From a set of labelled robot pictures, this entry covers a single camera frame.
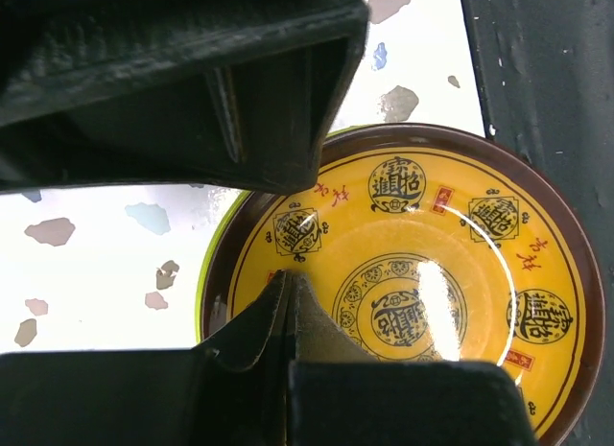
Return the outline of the yellow patterned plate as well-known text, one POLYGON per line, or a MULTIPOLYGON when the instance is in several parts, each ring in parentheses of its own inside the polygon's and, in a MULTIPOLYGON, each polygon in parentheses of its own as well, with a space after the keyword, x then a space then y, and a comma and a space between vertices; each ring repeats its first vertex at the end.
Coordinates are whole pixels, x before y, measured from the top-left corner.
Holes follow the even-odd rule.
POLYGON ((323 310, 383 363, 501 366, 544 445, 558 445, 596 382, 601 275, 553 185, 500 146, 457 129, 393 124, 332 134, 313 187, 245 192, 202 263, 206 338, 278 270, 307 274, 323 310))

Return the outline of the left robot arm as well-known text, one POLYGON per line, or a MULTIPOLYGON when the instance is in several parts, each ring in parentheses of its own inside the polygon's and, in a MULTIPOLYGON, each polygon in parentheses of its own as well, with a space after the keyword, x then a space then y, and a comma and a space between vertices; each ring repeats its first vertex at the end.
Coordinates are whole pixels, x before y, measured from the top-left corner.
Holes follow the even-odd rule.
MULTIPOLYGON (((289 195, 337 146, 363 0, 1 0, 1 190, 207 183, 289 195)), ((5 445, 532 445, 491 363, 380 364, 279 270, 189 349, 9 353, 5 445)))

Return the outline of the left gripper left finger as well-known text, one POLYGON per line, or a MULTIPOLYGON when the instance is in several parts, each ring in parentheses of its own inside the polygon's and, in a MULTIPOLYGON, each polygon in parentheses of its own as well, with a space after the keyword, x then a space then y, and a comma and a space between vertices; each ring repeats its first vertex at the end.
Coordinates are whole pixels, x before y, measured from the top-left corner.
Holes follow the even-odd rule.
POLYGON ((281 445, 279 271, 240 315, 190 349, 9 353, 1 358, 5 445, 281 445))

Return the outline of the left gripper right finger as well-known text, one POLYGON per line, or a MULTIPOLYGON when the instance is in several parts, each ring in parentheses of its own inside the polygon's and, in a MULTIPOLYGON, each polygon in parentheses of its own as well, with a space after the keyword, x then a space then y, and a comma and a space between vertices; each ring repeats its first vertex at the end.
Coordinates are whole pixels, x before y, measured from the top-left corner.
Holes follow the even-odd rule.
POLYGON ((295 358, 287 392, 290 445, 534 445, 519 391, 479 361, 378 363, 292 272, 295 358))

